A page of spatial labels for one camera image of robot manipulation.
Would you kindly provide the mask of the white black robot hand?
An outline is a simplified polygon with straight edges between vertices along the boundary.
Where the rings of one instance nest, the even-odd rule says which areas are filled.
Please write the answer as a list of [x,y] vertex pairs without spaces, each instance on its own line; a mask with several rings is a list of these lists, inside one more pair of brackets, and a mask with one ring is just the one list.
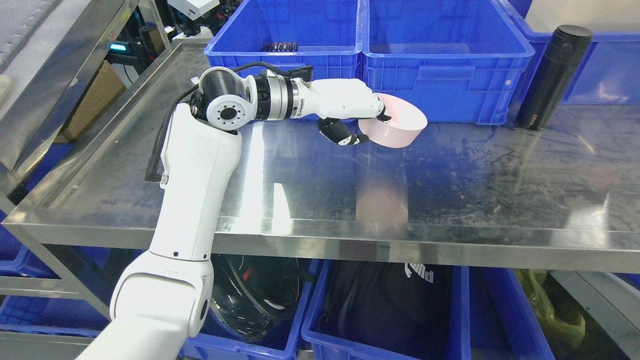
[[297,117],[318,116],[317,129],[339,146],[368,141],[365,134],[352,132],[343,120],[377,119],[388,123],[391,112],[375,92],[360,79],[293,80],[295,100],[300,102]]

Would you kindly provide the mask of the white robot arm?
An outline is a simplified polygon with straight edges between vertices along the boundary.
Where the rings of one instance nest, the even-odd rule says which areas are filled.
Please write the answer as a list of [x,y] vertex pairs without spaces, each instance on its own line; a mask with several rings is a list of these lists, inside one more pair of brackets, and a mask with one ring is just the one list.
[[258,114],[257,85],[239,68],[205,70],[202,103],[178,101],[160,133],[163,199],[148,250],[119,276],[110,323],[80,360],[174,360],[210,309],[211,251],[227,185],[242,155],[238,129]]

